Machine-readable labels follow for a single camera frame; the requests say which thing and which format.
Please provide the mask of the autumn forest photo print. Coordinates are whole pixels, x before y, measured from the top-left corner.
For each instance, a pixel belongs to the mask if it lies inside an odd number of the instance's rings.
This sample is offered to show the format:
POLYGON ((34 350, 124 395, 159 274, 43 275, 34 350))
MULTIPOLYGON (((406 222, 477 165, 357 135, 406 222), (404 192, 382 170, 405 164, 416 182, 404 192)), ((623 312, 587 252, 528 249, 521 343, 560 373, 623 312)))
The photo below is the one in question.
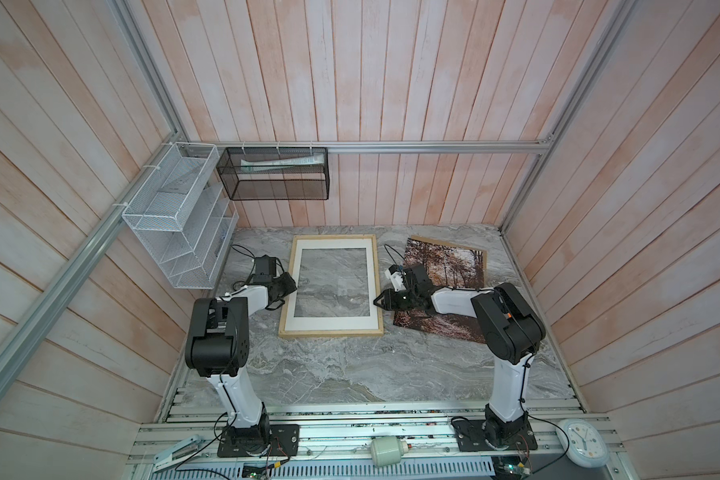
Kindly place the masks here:
MULTIPOLYGON (((485 252, 451 243, 438 243, 423 237, 410 237, 405 246, 404 265, 421 264, 435 285, 456 288, 483 288, 485 252)), ((393 324, 398 327, 443 337, 483 343, 475 318, 457 314, 427 314, 421 310, 397 312, 393 324)))

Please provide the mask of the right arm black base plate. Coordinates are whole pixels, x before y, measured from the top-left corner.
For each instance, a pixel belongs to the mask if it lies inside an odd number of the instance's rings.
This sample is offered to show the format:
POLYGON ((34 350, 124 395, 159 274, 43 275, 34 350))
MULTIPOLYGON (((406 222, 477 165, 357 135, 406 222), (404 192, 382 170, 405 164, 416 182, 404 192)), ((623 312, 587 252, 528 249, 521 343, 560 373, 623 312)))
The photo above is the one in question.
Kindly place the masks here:
POLYGON ((520 450, 534 451, 538 443, 530 422, 520 417, 513 422, 493 418, 471 420, 457 416, 450 419, 461 452, 520 450))

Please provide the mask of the wooden backing board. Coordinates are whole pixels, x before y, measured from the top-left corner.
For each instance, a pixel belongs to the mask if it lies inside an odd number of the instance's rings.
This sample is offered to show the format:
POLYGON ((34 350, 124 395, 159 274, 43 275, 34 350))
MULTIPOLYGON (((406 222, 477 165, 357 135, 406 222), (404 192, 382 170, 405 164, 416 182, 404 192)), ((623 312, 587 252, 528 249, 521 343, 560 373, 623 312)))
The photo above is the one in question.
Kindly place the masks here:
POLYGON ((413 263, 426 267, 435 285, 467 289, 485 285, 484 250, 424 238, 410 238, 406 249, 413 263))

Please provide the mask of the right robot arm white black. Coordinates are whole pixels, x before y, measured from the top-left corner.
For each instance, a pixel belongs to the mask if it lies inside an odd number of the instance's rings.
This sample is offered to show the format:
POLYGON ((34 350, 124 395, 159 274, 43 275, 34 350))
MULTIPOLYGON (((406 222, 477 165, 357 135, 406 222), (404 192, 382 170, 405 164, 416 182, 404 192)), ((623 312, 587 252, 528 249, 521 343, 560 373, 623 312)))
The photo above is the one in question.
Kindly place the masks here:
POLYGON ((382 310, 421 310, 430 315, 453 314, 477 320, 485 344, 495 357, 492 394, 483 426, 486 440, 496 446, 526 430, 525 390, 546 328, 515 285, 437 286, 422 265, 394 265, 386 277, 391 287, 373 300, 382 310))

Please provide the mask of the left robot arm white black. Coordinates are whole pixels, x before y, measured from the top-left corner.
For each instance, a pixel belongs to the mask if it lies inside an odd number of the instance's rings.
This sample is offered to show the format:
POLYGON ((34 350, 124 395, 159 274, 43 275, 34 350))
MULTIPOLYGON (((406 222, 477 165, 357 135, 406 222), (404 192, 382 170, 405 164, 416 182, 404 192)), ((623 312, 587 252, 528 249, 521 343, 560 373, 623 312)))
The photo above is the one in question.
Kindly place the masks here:
POLYGON ((232 291, 194 303, 184 350, 185 364, 208 380, 237 429, 261 428, 265 406, 256 395, 246 364, 251 350, 250 316, 282 307, 297 290, 282 262, 263 255, 232 291))

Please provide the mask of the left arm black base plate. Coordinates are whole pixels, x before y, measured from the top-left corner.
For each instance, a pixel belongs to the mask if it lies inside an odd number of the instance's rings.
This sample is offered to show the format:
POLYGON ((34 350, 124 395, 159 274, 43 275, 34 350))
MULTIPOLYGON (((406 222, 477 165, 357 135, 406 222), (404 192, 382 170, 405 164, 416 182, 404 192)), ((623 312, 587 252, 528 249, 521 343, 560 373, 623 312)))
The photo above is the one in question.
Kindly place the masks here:
POLYGON ((244 458, 296 456, 300 440, 298 424, 257 425, 249 428, 227 426, 223 429, 217 456, 244 458))

